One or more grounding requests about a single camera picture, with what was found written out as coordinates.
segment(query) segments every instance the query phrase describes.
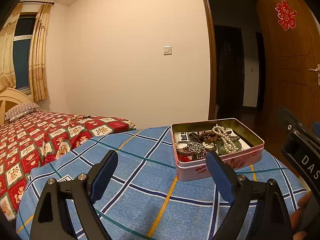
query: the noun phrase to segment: hallway light switch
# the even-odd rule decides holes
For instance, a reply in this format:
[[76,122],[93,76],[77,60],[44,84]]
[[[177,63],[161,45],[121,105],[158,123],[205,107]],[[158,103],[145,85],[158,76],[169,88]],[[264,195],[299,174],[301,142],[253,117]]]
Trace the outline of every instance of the hallway light switch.
[[163,54],[164,54],[164,55],[172,55],[172,48],[171,48],[171,46],[164,46],[164,47],[163,47]]

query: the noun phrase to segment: bedspread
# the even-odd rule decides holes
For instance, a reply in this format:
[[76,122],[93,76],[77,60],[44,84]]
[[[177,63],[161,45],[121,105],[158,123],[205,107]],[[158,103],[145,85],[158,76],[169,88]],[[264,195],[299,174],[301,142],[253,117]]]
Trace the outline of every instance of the bedspread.
[[35,112],[0,127],[0,207],[16,217],[32,168],[41,167],[93,136],[134,130],[126,119]]
[[[108,150],[118,150],[118,166],[95,210],[113,240],[212,239],[230,204],[220,197],[212,178],[179,181],[169,127],[94,137],[57,161],[31,171],[21,200],[16,229],[28,240],[33,214],[49,178],[76,178],[99,163]],[[267,151],[252,167],[236,171],[250,180],[279,184],[289,213],[306,193],[297,177]],[[78,239],[86,236],[75,206],[67,200]],[[252,201],[238,239],[245,239],[254,214]]]

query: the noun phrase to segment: beige curtain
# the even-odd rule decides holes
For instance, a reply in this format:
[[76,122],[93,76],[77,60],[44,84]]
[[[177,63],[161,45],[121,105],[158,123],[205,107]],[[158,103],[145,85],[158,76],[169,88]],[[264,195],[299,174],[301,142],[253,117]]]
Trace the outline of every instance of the beige curtain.
[[36,16],[29,54],[29,83],[34,101],[48,98],[45,79],[45,39],[51,4],[43,4]]
[[14,31],[21,8],[22,3],[18,3],[0,31],[0,92],[8,87],[16,88],[12,51]]

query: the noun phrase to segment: curtain rod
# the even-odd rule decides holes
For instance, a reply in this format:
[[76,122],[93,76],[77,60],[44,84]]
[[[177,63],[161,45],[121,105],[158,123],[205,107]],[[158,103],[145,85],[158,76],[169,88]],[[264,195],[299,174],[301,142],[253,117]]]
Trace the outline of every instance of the curtain rod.
[[51,3],[52,5],[54,5],[54,2],[42,2],[42,1],[23,1],[23,2]]

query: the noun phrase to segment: pillow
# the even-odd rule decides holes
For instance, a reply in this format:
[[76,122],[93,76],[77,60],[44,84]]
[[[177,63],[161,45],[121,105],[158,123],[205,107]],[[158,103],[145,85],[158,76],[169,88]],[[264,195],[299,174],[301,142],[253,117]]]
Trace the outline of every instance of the pillow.
[[5,118],[6,120],[8,120],[8,119],[11,119],[12,117],[15,117],[18,114],[21,114],[25,111],[35,109],[35,108],[40,108],[40,106],[38,106],[36,103],[33,103],[33,102],[22,103],[20,105],[16,105],[11,109],[9,109],[8,112],[5,113]]
[[33,112],[39,112],[39,111],[41,111],[39,108],[34,108],[34,109],[31,109],[31,110],[25,111],[25,112],[23,112],[21,114],[18,114],[16,116],[10,118],[10,122],[14,122],[14,121],[26,116],[27,114],[31,114]]

